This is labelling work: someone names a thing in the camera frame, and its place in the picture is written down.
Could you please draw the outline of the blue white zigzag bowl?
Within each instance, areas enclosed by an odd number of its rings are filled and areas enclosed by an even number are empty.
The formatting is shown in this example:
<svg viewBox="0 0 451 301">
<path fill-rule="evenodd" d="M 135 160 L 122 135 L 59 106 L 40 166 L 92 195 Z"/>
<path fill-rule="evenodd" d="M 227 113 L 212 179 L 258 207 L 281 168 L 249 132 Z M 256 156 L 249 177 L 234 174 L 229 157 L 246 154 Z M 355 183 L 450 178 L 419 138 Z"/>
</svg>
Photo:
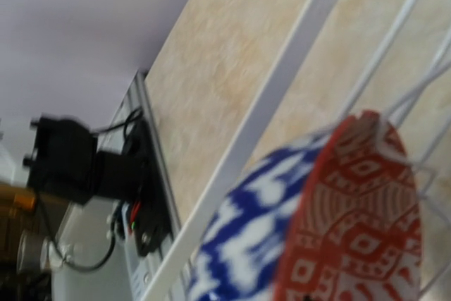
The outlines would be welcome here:
<svg viewBox="0 0 451 301">
<path fill-rule="evenodd" d="M 375 111 L 267 154 L 226 195 L 188 300 L 418 300 L 422 233 L 411 166 Z"/>
</svg>

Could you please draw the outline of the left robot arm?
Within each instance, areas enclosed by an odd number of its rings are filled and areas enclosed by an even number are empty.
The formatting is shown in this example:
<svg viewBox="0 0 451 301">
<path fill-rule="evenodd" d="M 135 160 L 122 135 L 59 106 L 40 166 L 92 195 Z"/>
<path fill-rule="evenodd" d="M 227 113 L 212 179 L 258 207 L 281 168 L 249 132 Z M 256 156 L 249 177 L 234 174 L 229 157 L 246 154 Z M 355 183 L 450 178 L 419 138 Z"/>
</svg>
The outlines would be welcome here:
<svg viewBox="0 0 451 301">
<path fill-rule="evenodd" d="M 85 205 L 98 138 L 67 117 L 1 118 L 1 181 Z"/>
</svg>

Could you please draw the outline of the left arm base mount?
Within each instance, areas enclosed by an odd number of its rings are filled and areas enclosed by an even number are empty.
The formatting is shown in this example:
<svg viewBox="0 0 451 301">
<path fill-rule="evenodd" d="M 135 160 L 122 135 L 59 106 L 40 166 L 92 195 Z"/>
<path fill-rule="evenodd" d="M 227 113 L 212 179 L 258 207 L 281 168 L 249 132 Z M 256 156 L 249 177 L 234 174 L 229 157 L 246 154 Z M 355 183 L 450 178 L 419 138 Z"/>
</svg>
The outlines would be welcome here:
<svg viewBox="0 0 451 301">
<path fill-rule="evenodd" d="M 132 127 L 122 152 L 97 152 L 96 195 L 129 205 L 126 233 L 134 236 L 140 257 L 157 251 L 172 233 L 163 178 L 146 121 Z"/>
</svg>

